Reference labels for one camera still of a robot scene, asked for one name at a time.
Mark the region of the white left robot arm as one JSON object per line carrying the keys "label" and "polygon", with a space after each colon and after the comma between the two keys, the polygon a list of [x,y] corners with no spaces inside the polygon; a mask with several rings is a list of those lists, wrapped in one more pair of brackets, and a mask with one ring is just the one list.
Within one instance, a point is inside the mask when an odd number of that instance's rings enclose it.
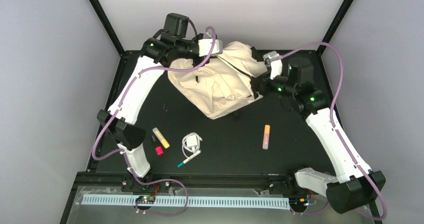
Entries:
{"label": "white left robot arm", "polygon": [[140,110],[157,80],[164,72],[190,73],[204,66],[212,56],[223,52],[216,30],[208,26],[205,34],[195,33],[187,39],[193,21],[182,14],[169,13],[163,28],[142,45],[140,55],[122,92],[107,110],[99,110],[97,119],[102,128],[97,134],[91,156],[104,160],[115,153],[122,155],[127,170],[144,178],[151,165],[143,142],[144,129],[136,127]]}

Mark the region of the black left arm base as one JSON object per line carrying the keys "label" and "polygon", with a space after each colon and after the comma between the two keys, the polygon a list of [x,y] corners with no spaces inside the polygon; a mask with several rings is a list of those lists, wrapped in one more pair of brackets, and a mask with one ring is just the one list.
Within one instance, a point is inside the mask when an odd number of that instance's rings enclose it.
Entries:
{"label": "black left arm base", "polygon": [[[158,174],[148,174],[146,177],[138,179],[143,183],[150,183],[161,179],[168,179],[170,175],[158,175]],[[121,186],[122,192],[131,192],[131,193],[153,193],[155,191],[155,185],[160,184],[150,184],[142,185],[138,183],[132,174],[127,173],[126,175],[121,176],[121,179],[117,181],[117,184]]]}

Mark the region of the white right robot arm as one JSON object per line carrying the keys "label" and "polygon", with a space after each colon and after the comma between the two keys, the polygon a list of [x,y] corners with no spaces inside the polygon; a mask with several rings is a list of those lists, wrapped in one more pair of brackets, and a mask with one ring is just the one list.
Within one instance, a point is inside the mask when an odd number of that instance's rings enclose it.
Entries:
{"label": "white right robot arm", "polygon": [[285,188],[293,194],[302,189],[324,196],[339,214],[365,206],[380,194],[386,183],[381,171],[373,171],[361,158],[335,118],[326,95],[314,83],[314,66],[304,57],[292,57],[288,62],[288,75],[283,76],[283,62],[278,53],[263,56],[267,71],[250,82],[254,97],[276,93],[290,98],[297,112],[319,139],[335,175],[298,168],[286,177]]}

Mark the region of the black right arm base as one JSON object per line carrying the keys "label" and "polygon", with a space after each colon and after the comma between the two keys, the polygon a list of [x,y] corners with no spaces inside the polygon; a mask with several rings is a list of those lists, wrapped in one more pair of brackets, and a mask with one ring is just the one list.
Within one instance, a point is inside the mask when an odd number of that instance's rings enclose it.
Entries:
{"label": "black right arm base", "polygon": [[269,175],[264,190],[268,190],[270,194],[281,194],[286,198],[306,198],[309,196],[318,197],[319,194],[310,189],[299,187],[295,181],[294,175]]}

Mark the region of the cream canvas backpack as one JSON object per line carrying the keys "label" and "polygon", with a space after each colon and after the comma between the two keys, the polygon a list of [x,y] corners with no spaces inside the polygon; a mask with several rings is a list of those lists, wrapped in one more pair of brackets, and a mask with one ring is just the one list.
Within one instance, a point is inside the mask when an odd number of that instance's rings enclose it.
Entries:
{"label": "cream canvas backpack", "polygon": [[241,109],[254,97],[251,80],[267,71],[263,57],[254,48],[239,41],[228,44],[222,54],[191,72],[179,72],[193,66],[192,59],[177,59],[167,73],[171,84],[206,117],[214,120]]}

